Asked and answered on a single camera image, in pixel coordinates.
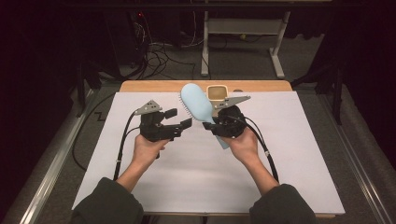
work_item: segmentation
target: white paper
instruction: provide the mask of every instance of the white paper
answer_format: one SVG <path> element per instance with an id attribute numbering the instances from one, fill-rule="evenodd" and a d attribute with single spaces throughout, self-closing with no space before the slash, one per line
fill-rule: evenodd
<path id="1" fill-rule="evenodd" d="M 318 149 L 296 92 L 235 92 L 250 95 L 238 104 L 242 113 L 262 131 L 274 159 L 280 183 L 293 185 L 315 213 L 344 214 L 326 164 Z M 176 124 L 189 118 L 176 92 L 118 92 L 106 119 L 88 171 L 73 208 L 92 193 L 98 181 L 113 178 L 120 140 L 129 116 L 154 100 L 163 111 L 177 108 L 178 115 L 163 124 Z M 137 127 L 140 116 L 129 129 Z M 120 174 L 132 158 L 134 137 L 125 141 Z M 259 147 L 264 165 L 269 162 Z M 161 157 L 143 174 L 132 194 L 152 213 L 248 213 L 260 193 L 246 168 L 222 149 L 216 137 L 194 120 L 181 137 L 166 145 Z"/>

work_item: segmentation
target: dark sleeve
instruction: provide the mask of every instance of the dark sleeve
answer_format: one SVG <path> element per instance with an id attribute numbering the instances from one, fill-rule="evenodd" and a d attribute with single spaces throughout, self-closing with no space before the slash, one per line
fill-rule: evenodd
<path id="1" fill-rule="evenodd" d="M 71 223 L 140 223 L 143 207 L 123 186 L 102 178 L 93 193 L 74 209 Z"/>
<path id="2" fill-rule="evenodd" d="M 263 195 L 250 208 L 252 224 L 317 223 L 314 212 L 291 185 L 280 185 Z"/>

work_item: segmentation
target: brush bristles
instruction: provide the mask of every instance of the brush bristles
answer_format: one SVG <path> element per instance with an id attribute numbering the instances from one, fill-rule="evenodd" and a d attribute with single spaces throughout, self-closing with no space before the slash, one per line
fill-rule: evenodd
<path id="1" fill-rule="evenodd" d="M 178 100 L 181 102 L 181 104 L 183 105 L 184 110 L 186 110 L 187 114 L 190 116 L 190 118 L 195 119 L 195 117 L 192 115 L 192 113 L 190 112 L 190 110 L 186 107 L 186 105 L 184 105 L 183 100 L 181 99 L 180 96 L 181 92 L 178 93 Z"/>

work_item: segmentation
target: blue brush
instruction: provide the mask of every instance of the blue brush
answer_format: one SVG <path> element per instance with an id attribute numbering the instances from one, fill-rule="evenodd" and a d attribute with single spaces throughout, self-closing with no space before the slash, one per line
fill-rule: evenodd
<path id="1" fill-rule="evenodd" d="M 212 118 L 213 106 L 199 86 L 193 83 L 185 85 L 181 89 L 180 98 L 195 119 L 215 124 Z M 216 137 L 222 148 L 229 147 L 219 136 Z"/>

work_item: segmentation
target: small cup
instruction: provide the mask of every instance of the small cup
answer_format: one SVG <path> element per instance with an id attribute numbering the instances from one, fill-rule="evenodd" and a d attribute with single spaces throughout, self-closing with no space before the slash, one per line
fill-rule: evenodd
<path id="1" fill-rule="evenodd" d="M 219 102 L 223 101 L 224 98 L 228 97 L 228 88 L 224 85 L 212 85 L 206 88 L 206 96 L 213 106 L 212 116 L 216 117 L 219 110 L 215 108 Z"/>

